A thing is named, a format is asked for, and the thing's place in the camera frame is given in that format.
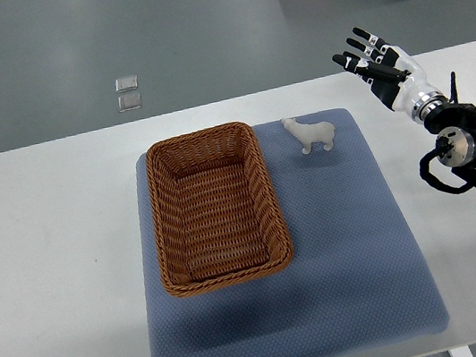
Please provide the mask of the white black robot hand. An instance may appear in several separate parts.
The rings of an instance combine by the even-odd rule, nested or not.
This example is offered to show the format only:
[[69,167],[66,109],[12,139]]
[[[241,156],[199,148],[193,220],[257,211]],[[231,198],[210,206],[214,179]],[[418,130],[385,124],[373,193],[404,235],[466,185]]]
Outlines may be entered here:
[[429,85],[426,72],[402,48],[360,28],[354,28],[353,34],[346,40],[353,51],[333,55],[332,60],[368,84],[384,106],[422,123],[432,107],[446,102],[443,93]]

